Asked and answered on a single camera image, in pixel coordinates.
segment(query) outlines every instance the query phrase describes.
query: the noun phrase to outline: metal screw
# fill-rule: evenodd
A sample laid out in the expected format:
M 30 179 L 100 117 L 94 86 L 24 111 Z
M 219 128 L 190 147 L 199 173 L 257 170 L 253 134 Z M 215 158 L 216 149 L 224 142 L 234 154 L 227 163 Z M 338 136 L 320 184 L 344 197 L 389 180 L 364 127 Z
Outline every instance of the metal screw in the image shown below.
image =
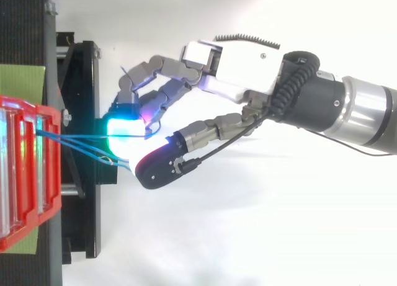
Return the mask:
M 65 127 L 69 125 L 69 122 L 72 121 L 72 116 L 69 114 L 67 109 L 62 110 L 62 123 Z
M 102 58 L 102 50 L 100 48 L 96 48 L 94 50 L 94 58 L 100 60 Z
M 56 10 L 56 0 L 48 0 L 45 5 L 45 12 L 49 13 L 51 16 L 58 15 L 58 11 Z

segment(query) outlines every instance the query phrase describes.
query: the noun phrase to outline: gray metal cylinder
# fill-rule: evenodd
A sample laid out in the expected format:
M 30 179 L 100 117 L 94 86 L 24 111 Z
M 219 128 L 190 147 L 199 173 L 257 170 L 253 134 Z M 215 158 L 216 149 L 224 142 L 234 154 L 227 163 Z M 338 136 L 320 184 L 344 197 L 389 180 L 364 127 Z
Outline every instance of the gray metal cylinder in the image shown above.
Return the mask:
M 387 96 L 383 86 L 346 76 L 345 101 L 334 124 L 324 131 L 330 138 L 370 146 L 379 135 L 386 115 Z
M 373 144 L 366 146 L 386 153 L 397 154 L 397 91 L 387 87 L 385 91 L 390 95 L 390 100 L 382 124 L 383 130 Z

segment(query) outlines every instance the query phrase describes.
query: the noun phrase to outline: red plastic bin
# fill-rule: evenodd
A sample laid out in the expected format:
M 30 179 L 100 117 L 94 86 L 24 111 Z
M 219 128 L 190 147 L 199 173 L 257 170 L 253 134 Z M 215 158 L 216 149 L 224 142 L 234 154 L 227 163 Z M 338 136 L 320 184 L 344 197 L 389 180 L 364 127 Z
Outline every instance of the red plastic bin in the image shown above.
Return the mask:
M 60 123 L 56 109 L 0 96 L 0 252 L 61 208 L 60 144 L 35 134 Z

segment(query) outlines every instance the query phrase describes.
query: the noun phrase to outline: blue light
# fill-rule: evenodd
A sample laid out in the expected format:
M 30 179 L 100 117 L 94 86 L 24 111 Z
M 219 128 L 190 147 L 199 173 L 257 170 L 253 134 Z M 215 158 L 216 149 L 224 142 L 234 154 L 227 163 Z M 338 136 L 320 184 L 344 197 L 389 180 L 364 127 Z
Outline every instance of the blue light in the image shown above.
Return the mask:
M 145 135 L 145 123 L 143 120 L 124 120 L 111 118 L 107 122 L 108 135 Z M 144 138 L 109 137 L 108 145 L 111 152 L 119 158 L 129 159 L 131 154 Z

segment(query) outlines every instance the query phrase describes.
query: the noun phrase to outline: black metal frame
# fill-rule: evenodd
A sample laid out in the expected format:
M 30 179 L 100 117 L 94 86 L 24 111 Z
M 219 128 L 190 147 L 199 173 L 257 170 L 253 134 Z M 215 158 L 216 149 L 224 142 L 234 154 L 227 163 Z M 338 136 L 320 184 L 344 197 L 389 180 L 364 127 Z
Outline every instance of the black metal frame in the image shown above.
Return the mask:
M 65 107 L 72 116 L 72 121 L 63 129 L 64 133 L 104 133 L 104 127 L 97 119 L 99 87 L 96 51 L 94 42 L 84 41 L 71 44 L 66 56 L 58 59 L 58 82 Z M 75 185 L 78 190 L 78 195 L 62 196 L 64 264 L 71 263 L 71 252 L 85 251 L 87 258 L 95 258 L 100 253 L 99 184 L 116 182 L 116 167 L 103 166 L 63 146 L 62 183 Z

